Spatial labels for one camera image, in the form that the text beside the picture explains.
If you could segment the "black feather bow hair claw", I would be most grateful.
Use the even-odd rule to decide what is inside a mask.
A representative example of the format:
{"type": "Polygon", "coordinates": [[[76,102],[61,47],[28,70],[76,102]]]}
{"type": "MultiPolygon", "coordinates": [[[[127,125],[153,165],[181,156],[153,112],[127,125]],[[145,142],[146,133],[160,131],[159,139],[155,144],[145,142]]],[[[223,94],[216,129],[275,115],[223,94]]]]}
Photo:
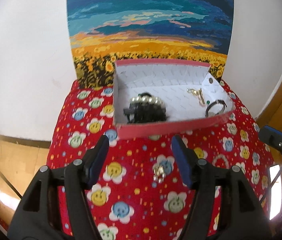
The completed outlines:
{"type": "Polygon", "coordinates": [[[128,124],[146,124],[150,122],[165,122],[165,102],[148,92],[130,98],[129,106],[123,109],[128,124]]]}

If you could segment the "gold ring earring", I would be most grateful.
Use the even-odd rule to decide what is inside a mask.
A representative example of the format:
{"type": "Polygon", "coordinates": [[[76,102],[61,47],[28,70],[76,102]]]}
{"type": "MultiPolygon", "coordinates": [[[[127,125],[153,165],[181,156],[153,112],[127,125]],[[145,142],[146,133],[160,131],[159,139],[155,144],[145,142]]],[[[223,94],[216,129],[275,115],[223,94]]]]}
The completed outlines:
{"type": "Polygon", "coordinates": [[[199,90],[196,90],[196,89],[193,89],[193,88],[188,88],[188,89],[187,89],[187,92],[188,92],[189,94],[194,95],[194,96],[198,96],[198,95],[200,94],[200,91],[199,91],[199,90]]]}

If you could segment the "red smiley flower cloth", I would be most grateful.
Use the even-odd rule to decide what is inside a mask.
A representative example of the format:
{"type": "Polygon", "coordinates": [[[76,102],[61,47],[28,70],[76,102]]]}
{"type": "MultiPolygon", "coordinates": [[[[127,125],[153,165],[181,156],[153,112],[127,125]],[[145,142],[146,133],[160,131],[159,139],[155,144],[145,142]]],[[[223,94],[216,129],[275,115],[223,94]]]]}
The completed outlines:
{"type": "MultiPolygon", "coordinates": [[[[259,126],[226,84],[235,104],[225,124],[185,131],[181,138],[199,158],[216,167],[241,168],[262,208],[273,165],[270,148],[258,138],[259,126]]],[[[183,183],[171,150],[172,135],[122,140],[113,126],[111,87],[81,89],[72,84],[58,117],[47,158],[50,168],[65,167],[83,157],[99,137],[109,138],[109,151],[100,178],[86,192],[103,239],[177,239],[190,211],[194,192],[183,183]],[[153,181],[153,166],[164,166],[162,183],[153,181]]]]}

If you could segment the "pink flower hair clip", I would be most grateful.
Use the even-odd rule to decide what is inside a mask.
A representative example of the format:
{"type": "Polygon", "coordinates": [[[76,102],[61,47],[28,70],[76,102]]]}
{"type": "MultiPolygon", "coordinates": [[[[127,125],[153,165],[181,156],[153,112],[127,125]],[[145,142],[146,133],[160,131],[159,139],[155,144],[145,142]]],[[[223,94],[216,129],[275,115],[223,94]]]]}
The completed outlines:
{"type": "Polygon", "coordinates": [[[200,104],[204,106],[206,104],[206,102],[204,100],[204,96],[203,96],[203,92],[202,92],[201,88],[197,91],[197,96],[198,96],[198,99],[200,101],[200,104]]]}

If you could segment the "sunflower field sunset painting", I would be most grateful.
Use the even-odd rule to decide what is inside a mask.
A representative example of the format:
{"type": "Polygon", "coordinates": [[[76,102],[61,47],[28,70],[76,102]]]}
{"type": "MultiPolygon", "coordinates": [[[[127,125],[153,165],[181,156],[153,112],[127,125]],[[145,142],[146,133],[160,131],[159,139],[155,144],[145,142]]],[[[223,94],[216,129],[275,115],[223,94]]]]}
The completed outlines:
{"type": "Polygon", "coordinates": [[[234,0],[66,0],[66,8],[82,88],[111,86],[119,60],[199,61],[223,75],[234,0]]]}

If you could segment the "pink cardboard box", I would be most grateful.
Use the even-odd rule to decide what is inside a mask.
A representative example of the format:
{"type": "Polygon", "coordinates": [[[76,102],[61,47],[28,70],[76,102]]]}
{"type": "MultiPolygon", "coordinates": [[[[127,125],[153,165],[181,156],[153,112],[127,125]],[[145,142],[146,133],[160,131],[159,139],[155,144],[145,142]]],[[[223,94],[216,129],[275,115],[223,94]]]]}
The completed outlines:
{"type": "Polygon", "coordinates": [[[176,59],[129,59],[115,62],[113,79],[114,118],[120,139],[133,139],[151,135],[181,133],[189,130],[224,124],[235,110],[235,104],[219,82],[209,73],[208,63],[176,59]],[[188,88],[202,89],[206,104],[188,88]],[[148,92],[160,97],[166,105],[165,122],[128,124],[123,109],[130,98],[148,92]],[[223,114],[205,117],[207,106],[224,100],[223,114]]]}

